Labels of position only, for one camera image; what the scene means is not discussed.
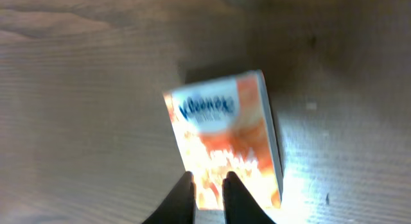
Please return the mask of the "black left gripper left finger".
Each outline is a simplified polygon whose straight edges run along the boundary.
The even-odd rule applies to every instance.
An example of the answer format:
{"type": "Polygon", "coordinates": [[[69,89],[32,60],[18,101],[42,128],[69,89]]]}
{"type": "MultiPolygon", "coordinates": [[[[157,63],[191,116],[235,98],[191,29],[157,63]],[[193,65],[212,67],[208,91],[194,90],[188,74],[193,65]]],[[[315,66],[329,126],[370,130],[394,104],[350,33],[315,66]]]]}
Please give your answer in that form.
{"type": "Polygon", "coordinates": [[[195,211],[195,183],[187,171],[143,224],[194,224],[195,211]]]}

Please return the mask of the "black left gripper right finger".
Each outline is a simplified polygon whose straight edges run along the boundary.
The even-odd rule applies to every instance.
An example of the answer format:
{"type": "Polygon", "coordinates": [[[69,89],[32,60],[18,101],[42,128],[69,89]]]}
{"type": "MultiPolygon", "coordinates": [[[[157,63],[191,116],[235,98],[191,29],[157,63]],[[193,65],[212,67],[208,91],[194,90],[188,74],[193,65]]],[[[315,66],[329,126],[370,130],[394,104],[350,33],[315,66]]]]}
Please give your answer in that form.
{"type": "Polygon", "coordinates": [[[226,224],[275,224],[235,172],[227,173],[222,194],[226,224]]]}

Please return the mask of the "orange tissue pack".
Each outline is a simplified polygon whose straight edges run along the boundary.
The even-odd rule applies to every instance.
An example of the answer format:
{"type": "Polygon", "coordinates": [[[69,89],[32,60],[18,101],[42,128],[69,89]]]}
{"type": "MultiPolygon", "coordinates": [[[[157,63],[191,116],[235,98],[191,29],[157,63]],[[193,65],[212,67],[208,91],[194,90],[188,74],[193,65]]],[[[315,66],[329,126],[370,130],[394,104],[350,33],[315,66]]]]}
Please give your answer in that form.
{"type": "Polygon", "coordinates": [[[262,209],[280,208],[283,173],[262,71],[192,83],[163,97],[200,210],[223,208],[230,171],[262,209]]]}

